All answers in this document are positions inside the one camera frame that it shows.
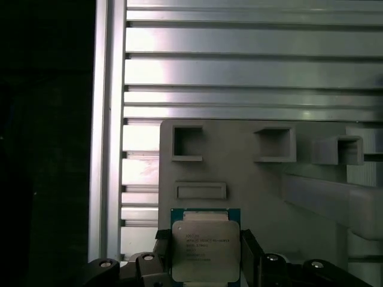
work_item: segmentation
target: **dark background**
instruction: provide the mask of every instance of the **dark background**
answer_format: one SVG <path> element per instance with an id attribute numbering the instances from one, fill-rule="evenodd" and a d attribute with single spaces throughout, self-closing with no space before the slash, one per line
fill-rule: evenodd
<path id="1" fill-rule="evenodd" d="M 96 1 L 0 2 L 0 82 L 11 89 L 0 110 L 12 98 L 4 142 L 17 170 L 3 248 L 29 266 L 28 286 L 52 286 L 87 262 Z"/>

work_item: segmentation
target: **screw head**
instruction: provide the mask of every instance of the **screw head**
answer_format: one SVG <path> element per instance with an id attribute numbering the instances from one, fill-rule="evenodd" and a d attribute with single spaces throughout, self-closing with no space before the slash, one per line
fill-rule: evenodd
<path id="1" fill-rule="evenodd" d="M 278 256 L 276 256 L 274 254 L 270 254 L 270 255 L 268 255 L 268 260 L 270 260 L 270 261 L 277 261 L 278 260 Z"/>
<path id="2" fill-rule="evenodd" d="M 311 263 L 311 265 L 314 266 L 315 268 L 323 268 L 324 267 L 323 264 L 318 262 L 318 261 L 313 261 Z"/>
<path id="3" fill-rule="evenodd" d="M 147 260 L 147 261 L 153 260 L 153 258 L 154 258 L 154 257 L 151 256 L 151 255 L 145 255 L 145 256 L 144 256 L 144 259 Z"/>
<path id="4" fill-rule="evenodd" d="M 101 264 L 100 264 L 100 266 L 101 267 L 103 267 L 103 268 L 105 268 L 105 267 L 109 267 L 109 266 L 111 266 L 112 264 L 109 262 L 109 261 L 105 261 L 105 262 L 102 262 Z"/>

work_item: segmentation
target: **horizontal metal slat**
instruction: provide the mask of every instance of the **horizontal metal slat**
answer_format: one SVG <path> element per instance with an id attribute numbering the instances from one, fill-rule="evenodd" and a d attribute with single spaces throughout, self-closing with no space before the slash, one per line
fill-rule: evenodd
<path id="1" fill-rule="evenodd" d="M 216 118 L 237 120 L 312 120 L 312 121 L 377 121 L 383 115 L 374 110 L 297 109 L 247 107 L 177 107 L 125 106 L 124 117 L 133 118 Z"/>
<path id="2" fill-rule="evenodd" d="M 159 181 L 159 159 L 122 159 L 122 185 L 154 185 Z"/>
<path id="3" fill-rule="evenodd" d="M 383 88 L 382 63 L 127 60 L 127 85 Z"/>
<path id="4" fill-rule="evenodd" d="M 381 32 L 127 28 L 126 51 L 383 57 L 383 37 Z"/>
<path id="5" fill-rule="evenodd" d="M 128 221 L 158 221 L 158 207 L 122 207 L 121 219 Z"/>
<path id="6" fill-rule="evenodd" d="M 383 97 L 369 96 L 361 92 L 353 93 L 325 93 L 318 91 L 289 91 L 251 89 L 241 90 L 226 88 L 214 91 L 198 89 L 195 91 L 179 91 L 170 88 L 162 91 L 160 87 L 154 91 L 129 91 L 124 94 L 126 105 L 173 105 L 173 106 L 274 106 L 274 107 L 302 107 L 312 106 L 327 108 L 369 108 L 380 111 L 383 107 Z"/>
<path id="7" fill-rule="evenodd" d="M 383 26 L 383 17 L 379 13 L 282 13 L 280 11 L 242 10 L 242 11 L 132 11 L 126 13 L 128 21 L 139 22 L 210 22 L 210 23 L 255 23 L 255 24 L 291 24 L 323 26 Z"/>
<path id="8" fill-rule="evenodd" d="M 123 126 L 123 151 L 158 151 L 160 127 L 137 125 Z"/>
<path id="9" fill-rule="evenodd" d="M 158 206 L 158 193 L 122 193 L 122 205 Z"/>
<path id="10" fill-rule="evenodd" d="M 277 9 L 281 11 L 310 11 L 312 13 L 326 13 L 330 11 L 382 11 L 378 1 L 334 1 L 334 0 L 129 0 L 129 9 Z"/>

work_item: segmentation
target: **cpu processor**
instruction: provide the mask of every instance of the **cpu processor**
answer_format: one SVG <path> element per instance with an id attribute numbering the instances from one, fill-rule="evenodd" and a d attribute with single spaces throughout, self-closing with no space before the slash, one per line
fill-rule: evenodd
<path id="1" fill-rule="evenodd" d="M 174 281 L 237 282 L 241 262 L 239 216 L 230 220 L 228 210 L 180 212 L 182 220 L 172 219 Z"/>

